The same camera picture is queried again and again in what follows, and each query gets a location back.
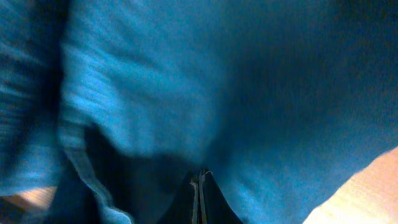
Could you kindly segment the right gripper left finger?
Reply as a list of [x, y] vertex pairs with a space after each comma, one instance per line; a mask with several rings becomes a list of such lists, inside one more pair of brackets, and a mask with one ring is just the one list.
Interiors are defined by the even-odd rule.
[[198, 224], [198, 176], [189, 172], [157, 224]]

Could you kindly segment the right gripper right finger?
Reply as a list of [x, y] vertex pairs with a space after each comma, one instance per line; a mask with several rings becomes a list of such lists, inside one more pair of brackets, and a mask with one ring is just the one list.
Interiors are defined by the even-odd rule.
[[227, 203], [211, 171], [201, 170], [198, 175], [198, 184], [199, 223], [243, 224]]

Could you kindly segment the navy blue shorts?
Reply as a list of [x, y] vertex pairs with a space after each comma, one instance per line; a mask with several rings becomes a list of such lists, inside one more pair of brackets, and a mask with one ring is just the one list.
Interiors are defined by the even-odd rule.
[[397, 146], [396, 1], [1, 1], [1, 195], [156, 223], [207, 169], [244, 223], [302, 223]]

